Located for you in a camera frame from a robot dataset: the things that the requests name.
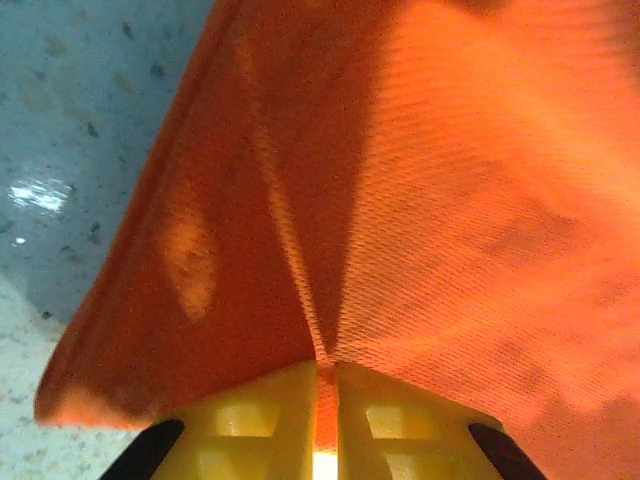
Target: orange cloth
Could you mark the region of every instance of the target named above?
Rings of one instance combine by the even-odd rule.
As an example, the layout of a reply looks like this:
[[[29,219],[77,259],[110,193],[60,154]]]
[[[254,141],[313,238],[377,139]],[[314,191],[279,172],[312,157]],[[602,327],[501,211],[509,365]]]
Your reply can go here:
[[[355,361],[640,478],[640,4],[219,0],[36,399],[142,426]]]

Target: concrete floor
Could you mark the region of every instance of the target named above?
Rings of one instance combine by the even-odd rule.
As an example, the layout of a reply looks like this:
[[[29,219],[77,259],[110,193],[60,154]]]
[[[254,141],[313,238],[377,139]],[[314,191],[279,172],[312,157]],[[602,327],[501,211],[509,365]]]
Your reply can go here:
[[[212,0],[0,0],[0,480],[95,479],[132,435],[35,388],[103,263]]]

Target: yellow plastic base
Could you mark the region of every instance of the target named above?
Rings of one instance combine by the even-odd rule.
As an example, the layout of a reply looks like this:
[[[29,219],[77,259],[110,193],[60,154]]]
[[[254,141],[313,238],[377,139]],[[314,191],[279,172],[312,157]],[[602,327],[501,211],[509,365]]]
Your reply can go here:
[[[310,480],[316,384],[306,362],[178,411],[102,479]],[[358,365],[337,384],[337,467],[319,457],[333,471],[315,480],[544,480],[493,417]]]
[[[305,362],[176,412],[153,480],[311,480],[316,365]]]
[[[358,365],[338,366],[340,480],[500,480],[469,433],[496,419]]]

